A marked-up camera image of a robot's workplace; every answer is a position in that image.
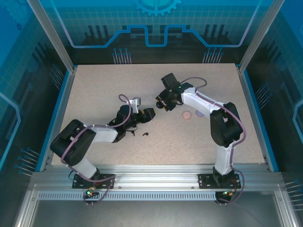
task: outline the table surface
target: table surface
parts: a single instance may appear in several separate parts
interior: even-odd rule
[[[62,128],[78,119],[86,125],[107,124],[116,117],[119,94],[141,98],[139,109],[153,107],[155,118],[139,124],[118,143],[94,143],[86,157],[96,165],[188,165],[212,164],[216,144],[210,135],[210,121],[196,115],[190,106],[177,106],[166,112],[156,107],[155,97],[164,89],[161,78],[174,73],[179,81],[200,76],[207,80],[200,92],[210,98],[236,105],[246,127],[246,140],[236,147],[234,163],[263,163],[261,148],[234,64],[136,64],[79,65],[66,107]],[[195,87],[203,81],[189,81]],[[190,111],[189,120],[182,118]],[[55,155],[52,165],[61,165]]]

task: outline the gear graphic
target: gear graphic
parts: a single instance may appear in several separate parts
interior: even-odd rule
[[[176,5],[181,3],[181,0],[134,0],[134,2],[142,13],[157,17],[159,14],[164,16],[165,13],[170,13],[171,9],[176,9]]]
[[[2,0],[2,4],[17,23],[21,23],[27,17],[26,0]]]

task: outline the enclosure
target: enclosure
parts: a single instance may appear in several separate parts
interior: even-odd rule
[[[299,0],[0,0],[1,226],[301,226],[302,10]],[[199,184],[217,158],[209,119],[156,107],[170,73],[203,77],[202,94],[237,106],[247,139],[233,205]],[[116,178],[86,207],[50,144],[73,119],[109,123],[119,94],[156,115],[89,147]]]

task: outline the black bracket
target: black bracket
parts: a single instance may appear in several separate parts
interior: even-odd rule
[[[241,188],[241,183],[238,174],[233,174],[229,181],[221,182],[221,186],[218,186],[217,182],[213,178],[213,174],[198,174],[199,189],[237,189]]]
[[[99,180],[114,176],[114,174],[100,174]],[[109,179],[107,181],[102,182],[96,186],[96,189],[107,189],[110,185],[110,182],[114,179]],[[110,189],[114,188],[115,182],[110,186]],[[88,189],[93,186],[92,182],[88,182],[80,177],[78,174],[75,174],[74,180],[72,183],[72,188],[74,189]]]

